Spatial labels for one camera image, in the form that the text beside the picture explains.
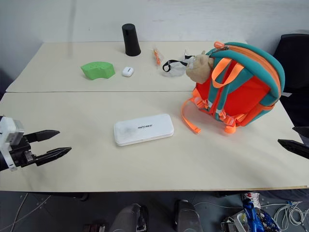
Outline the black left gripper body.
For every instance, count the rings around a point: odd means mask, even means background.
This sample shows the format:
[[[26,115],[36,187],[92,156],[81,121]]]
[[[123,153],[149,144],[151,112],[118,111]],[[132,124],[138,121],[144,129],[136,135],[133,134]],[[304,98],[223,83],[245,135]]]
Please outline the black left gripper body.
[[[25,135],[17,145],[11,145],[10,155],[16,167],[25,167],[35,163],[36,156],[31,152],[30,143],[35,142],[34,135]]]

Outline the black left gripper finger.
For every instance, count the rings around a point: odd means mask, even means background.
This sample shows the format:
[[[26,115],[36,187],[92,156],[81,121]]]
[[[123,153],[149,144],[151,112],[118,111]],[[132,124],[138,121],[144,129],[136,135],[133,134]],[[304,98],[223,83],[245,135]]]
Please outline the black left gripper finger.
[[[43,130],[25,135],[25,138],[29,143],[40,142],[48,140],[56,135],[60,134],[60,131],[56,130]]]
[[[70,152],[72,147],[61,147],[50,150],[43,155],[37,156],[35,159],[35,164],[37,166],[44,165],[46,163],[52,162]]]

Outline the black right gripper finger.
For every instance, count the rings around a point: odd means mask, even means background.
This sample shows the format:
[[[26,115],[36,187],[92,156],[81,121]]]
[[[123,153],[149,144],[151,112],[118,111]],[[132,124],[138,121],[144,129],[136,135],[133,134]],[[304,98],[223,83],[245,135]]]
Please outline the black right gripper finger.
[[[309,138],[309,126],[293,127],[299,135]]]
[[[278,143],[286,150],[295,153],[301,157],[309,159],[309,148],[294,140],[278,139]]]

